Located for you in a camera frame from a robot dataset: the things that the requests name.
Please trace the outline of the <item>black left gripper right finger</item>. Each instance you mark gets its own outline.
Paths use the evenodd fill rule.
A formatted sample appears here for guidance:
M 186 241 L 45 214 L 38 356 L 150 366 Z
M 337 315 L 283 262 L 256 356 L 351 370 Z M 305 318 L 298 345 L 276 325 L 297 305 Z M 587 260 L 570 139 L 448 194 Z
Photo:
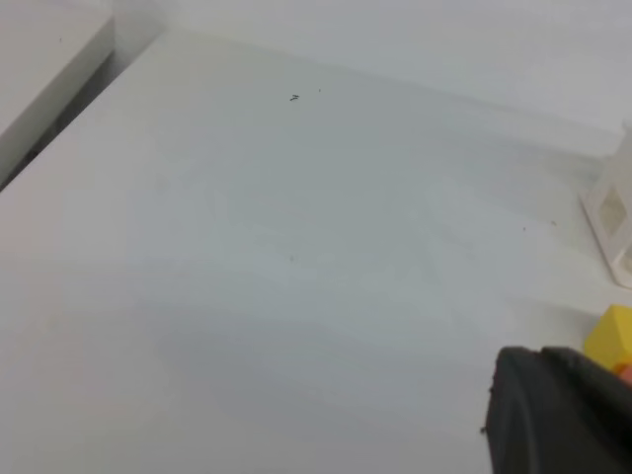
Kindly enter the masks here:
M 576 406 L 603 440 L 631 443 L 631 387 L 579 352 L 545 347 L 540 352 L 570 385 Z

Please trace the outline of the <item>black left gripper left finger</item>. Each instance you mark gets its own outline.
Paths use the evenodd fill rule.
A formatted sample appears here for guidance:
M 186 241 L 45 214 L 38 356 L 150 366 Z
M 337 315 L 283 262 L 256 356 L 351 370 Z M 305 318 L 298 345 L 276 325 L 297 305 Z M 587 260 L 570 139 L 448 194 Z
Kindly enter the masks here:
M 631 443 L 603 440 L 577 408 L 561 370 L 540 351 L 504 347 L 485 424 L 495 473 L 628 473 Z

